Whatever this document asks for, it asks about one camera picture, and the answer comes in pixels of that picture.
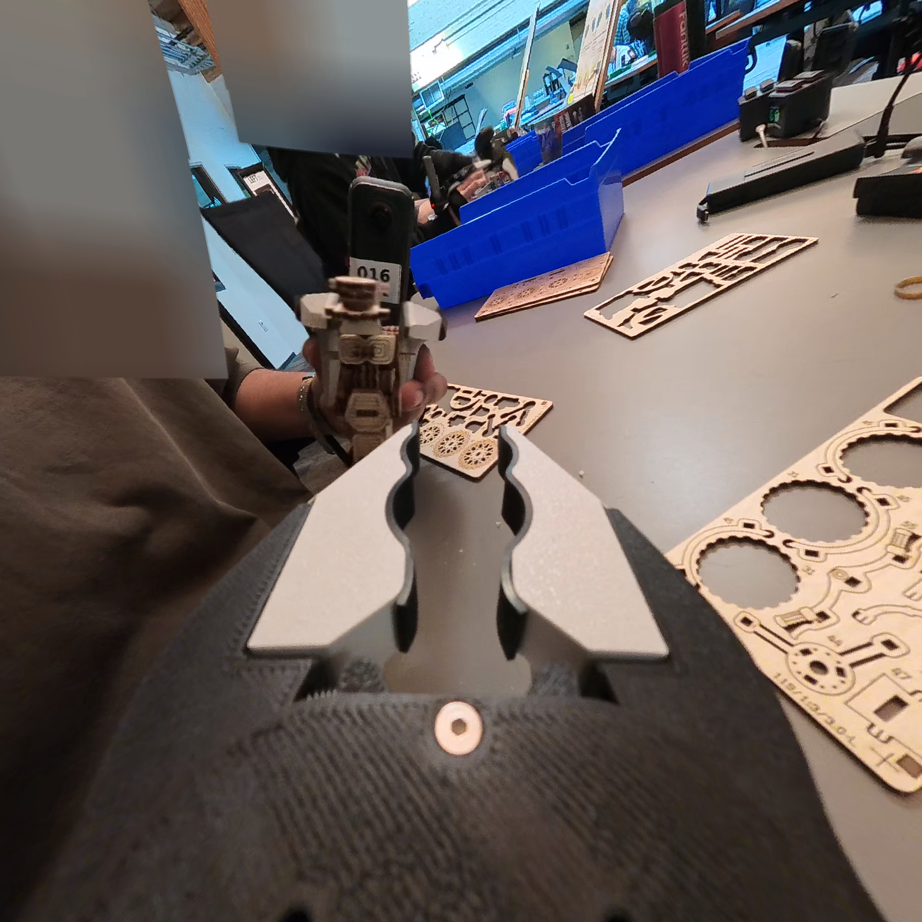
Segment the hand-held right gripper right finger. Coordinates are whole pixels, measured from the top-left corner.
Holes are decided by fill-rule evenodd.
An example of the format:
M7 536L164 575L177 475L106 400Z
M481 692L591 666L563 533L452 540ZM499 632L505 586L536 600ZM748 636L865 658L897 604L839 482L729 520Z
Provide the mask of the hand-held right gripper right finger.
M667 643L601 501L521 432L499 432L501 562L497 631L508 660L662 662Z

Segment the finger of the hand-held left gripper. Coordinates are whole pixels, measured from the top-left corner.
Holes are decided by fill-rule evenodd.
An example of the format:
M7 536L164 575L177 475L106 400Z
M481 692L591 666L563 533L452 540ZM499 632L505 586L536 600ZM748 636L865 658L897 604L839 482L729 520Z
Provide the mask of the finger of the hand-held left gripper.
M444 340L445 335L445 321L440 310L404 302L400 308L398 328L399 378L414 378L421 346L430 341Z
M340 295L336 292L306 294L299 302L299 316L308 338L303 354L320 376L324 393L337 393L340 382Z

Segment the small wooden puzzle model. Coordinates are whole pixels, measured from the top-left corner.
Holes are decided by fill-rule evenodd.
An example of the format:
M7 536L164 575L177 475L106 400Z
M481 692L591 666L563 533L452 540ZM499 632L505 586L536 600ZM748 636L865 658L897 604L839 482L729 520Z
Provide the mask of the small wooden puzzle model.
M356 463L394 431L400 387L399 328L391 310L381 304L380 283L339 276L330 285L324 401L345 421Z

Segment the person's left forearm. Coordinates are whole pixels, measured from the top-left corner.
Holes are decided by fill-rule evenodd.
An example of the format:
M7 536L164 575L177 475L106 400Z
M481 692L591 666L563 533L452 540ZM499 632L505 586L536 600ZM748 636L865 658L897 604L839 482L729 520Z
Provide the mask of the person's left forearm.
M230 408L263 444L315 437L305 400L313 382L303 373L255 370L243 378Z

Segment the person's left hand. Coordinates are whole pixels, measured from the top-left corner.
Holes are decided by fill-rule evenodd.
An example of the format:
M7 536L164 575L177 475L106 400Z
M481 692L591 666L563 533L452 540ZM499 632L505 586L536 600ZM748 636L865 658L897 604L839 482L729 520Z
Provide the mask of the person's left hand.
M314 337L308 337L303 345L303 356L306 362L315 370L314 390L315 405L320 410L329 426L334 432L343 436L352 436L352 429L345 417L337 410L324 407L322 396L324 394L324 379L321 368L321 349ZM401 413L394 420L393 428L397 431L414 421L418 421L424 414L428 405L438 403L447 391L447 382L444 375L435 369L432 353L423 344L420 347L413 377L405 382L399 392L399 409Z

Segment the large blue plastic bin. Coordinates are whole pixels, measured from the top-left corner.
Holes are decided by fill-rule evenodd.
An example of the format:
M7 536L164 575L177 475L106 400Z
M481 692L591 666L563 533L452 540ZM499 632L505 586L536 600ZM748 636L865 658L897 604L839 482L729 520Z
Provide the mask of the large blue plastic bin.
M624 213L621 172L566 202L521 199L412 248L425 298L442 308L609 251Z

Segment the wooden puzzle sheet with wheels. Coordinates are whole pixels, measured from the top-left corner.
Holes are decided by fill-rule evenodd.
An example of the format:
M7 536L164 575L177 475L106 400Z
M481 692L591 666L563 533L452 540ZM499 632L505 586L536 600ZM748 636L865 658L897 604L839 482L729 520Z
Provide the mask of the wooden puzzle sheet with wheels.
M502 427L529 432L553 409L550 400L449 384L420 421L420 455L469 480L497 464Z

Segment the stack of wooden puzzle sheets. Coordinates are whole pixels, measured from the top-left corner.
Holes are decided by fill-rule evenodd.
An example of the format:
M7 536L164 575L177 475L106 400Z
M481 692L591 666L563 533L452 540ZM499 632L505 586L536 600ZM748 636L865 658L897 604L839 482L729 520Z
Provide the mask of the stack of wooden puzzle sheets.
M475 314L480 322L596 291L613 259L605 253L496 290Z

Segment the large wooden sheet round holes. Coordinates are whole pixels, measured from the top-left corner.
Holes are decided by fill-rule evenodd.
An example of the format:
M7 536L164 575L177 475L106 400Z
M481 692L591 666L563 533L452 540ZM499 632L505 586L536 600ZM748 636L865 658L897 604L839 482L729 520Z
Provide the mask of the large wooden sheet round holes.
M860 444L920 447L920 422L897 403L920 378L869 409L696 534L667 558L716 609L755 664L790 700L898 792L920 790L920 487L868 478L847 460ZM852 501L859 530L837 540L770 521L767 502L794 488ZM720 547L763 547L795 583L767 607L727 601L702 562Z

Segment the leaning wooden board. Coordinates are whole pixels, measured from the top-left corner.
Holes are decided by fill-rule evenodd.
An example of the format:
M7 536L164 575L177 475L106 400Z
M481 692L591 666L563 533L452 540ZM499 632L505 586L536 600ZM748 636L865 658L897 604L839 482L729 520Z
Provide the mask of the leaning wooden board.
M592 98L595 107L601 102L614 47L619 12L623 3L623 1L589 2L575 82L569 96L571 104L587 97Z

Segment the long blue plastic bin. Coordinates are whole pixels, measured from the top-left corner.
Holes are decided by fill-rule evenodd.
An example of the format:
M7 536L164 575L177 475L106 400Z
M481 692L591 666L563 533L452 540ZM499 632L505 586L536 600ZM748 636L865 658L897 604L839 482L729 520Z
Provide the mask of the long blue plastic bin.
M566 131L562 153L605 146L619 132L616 166L632 173L737 121L749 40L691 62Z

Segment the long emptied wooden puzzle sheet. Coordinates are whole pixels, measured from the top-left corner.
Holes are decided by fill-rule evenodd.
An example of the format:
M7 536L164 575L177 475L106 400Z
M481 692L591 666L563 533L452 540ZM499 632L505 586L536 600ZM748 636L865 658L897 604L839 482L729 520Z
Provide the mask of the long emptied wooden puzzle sheet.
M635 340L817 241L804 236L732 234L605 299L587 310L584 318Z

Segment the flat black case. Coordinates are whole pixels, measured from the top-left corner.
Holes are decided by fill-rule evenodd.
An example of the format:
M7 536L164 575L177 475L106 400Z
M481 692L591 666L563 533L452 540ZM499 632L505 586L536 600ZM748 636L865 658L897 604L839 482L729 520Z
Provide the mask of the flat black case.
M698 202L697 220L707 223L711 215L856 170L867 144L856 130L837 133L799 152L712 180Z

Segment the black battery charger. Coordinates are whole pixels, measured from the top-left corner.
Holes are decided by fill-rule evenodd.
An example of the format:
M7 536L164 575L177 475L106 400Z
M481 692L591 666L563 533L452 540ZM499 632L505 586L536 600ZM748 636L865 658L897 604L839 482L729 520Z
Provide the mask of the black battery charger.
M776 138L819 128L829 116L834 81L832 72L807 71L744 89L739 98L740 141L754 139L760 125Z

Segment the black device base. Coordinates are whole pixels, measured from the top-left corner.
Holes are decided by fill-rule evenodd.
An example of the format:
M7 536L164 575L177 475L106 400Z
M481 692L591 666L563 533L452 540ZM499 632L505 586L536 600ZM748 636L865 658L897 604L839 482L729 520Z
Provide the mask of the black device base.
M921 157L903 158L894 170L856 179L853 197L863 217L921 218Z

